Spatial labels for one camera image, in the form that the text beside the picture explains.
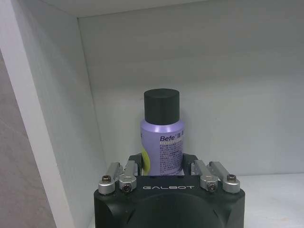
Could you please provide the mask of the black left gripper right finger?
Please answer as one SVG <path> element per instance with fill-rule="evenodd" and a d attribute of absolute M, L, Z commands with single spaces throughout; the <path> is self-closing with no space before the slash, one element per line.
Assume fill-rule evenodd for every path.
<path fill-rule="evenodd" d="M 198 176 L 199 186 L 208 192 L 216 192 L 222 188 L 225 192 L 240 192 L 240 181 L 235 174 L 229 173 L 218 161 L 210 161 L 207 165 L 195 155 L 183 154 L 182 168 L 185 175 Z"/>

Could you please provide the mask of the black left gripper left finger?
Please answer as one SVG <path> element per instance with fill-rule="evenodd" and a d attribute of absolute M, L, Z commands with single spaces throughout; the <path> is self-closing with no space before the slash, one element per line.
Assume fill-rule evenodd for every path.
<path fill-rule="evenodd" d="M 142 155 L 136 154 L 129 157 L 126 166 L 119 162 L 112 162 L 105 175 L 98 183 L 98 192 L 110 195 L 118 188 L 123 193 L 130 193 L 137 187 L 137 177 L 142 174 Z"/>

